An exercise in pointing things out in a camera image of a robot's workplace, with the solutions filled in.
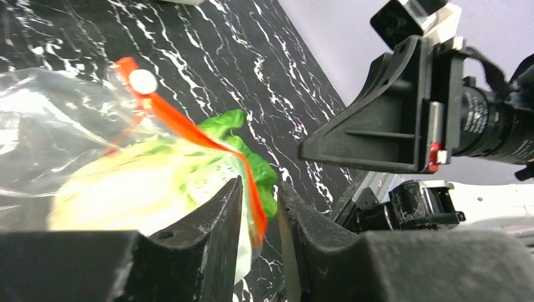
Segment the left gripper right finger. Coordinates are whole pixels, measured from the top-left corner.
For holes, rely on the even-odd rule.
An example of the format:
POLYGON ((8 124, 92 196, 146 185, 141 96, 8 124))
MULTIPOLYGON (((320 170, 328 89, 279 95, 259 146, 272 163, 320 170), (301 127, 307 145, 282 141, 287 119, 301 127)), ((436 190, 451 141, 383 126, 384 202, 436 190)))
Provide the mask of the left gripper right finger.
POLYGON ((533 256, 498 232, 355 234, 278 190, 288 301, 532 301, 533 256))

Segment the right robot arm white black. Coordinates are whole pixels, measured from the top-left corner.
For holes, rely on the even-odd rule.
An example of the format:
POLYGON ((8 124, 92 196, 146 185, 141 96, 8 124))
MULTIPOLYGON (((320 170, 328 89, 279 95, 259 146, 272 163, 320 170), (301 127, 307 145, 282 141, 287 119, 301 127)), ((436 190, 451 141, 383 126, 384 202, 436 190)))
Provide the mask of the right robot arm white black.
POLYGON ((521 186, 403 182, 334 218, 352 232, 504 227, 533 221, 533 58, 510 81, 459 36, 409 36, 375 59, 356 100, 306 138, 302 160, 391 174, 434 174, 454 157, 519 165, 521 186))

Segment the clear zip top bag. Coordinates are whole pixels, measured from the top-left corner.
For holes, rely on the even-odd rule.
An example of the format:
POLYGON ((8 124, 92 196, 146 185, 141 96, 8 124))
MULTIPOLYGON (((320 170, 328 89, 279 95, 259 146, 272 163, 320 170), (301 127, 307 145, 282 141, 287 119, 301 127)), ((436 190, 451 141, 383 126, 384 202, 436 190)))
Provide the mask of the clear zip top bag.
POLYGON ((1 230, 137 230, 149 237, 231 179, 243 193, 236 281, 261 252, 276 176, 233 131, 232 109, 201 123, 161 99, 124 58, 102 83, 29 68, 1 74, 1 230))

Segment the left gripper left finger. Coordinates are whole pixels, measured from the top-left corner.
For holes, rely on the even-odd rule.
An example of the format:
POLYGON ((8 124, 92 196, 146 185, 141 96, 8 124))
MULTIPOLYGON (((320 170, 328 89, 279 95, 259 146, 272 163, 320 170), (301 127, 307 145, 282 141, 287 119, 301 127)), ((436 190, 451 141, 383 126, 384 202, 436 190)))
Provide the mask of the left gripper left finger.
POLYGON ((230 301, 242 183, 149 237, 137 231, 4 232, 2 301, 230 301))

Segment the green napa cabbage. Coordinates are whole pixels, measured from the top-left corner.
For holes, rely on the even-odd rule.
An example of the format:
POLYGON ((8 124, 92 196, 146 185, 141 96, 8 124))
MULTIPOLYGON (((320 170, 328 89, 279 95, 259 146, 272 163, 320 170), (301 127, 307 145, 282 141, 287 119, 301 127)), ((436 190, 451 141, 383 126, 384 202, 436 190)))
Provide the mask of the green napa cabbage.
POLYGON ((246 122, 243 110, 232 109, 198 125, 228 152, 153 129, 149 121, 114 146, 87 135, 68 136, 68 174, 52 199, 47 229, 138 230, 152 235, 205 204, 227 181, 245 177, 246 168, 252 172, 260 206, 254 209, 251 189, 245 187, 242 227, 252 230, 258 213, 273 219, 278 176, 235 134, 246 122))

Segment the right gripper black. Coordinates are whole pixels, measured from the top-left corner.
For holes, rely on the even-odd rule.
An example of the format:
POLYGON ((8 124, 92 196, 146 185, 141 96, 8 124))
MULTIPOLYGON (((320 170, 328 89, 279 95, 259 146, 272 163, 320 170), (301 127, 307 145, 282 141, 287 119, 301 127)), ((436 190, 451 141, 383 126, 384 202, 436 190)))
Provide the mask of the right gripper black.
POLYGON ((360 95, 298 147, 301 160, 422 172, 472 157, 533 166, 533 64, 511 81, 480 54, 432 58, 410 36, 375 59, 360 95))

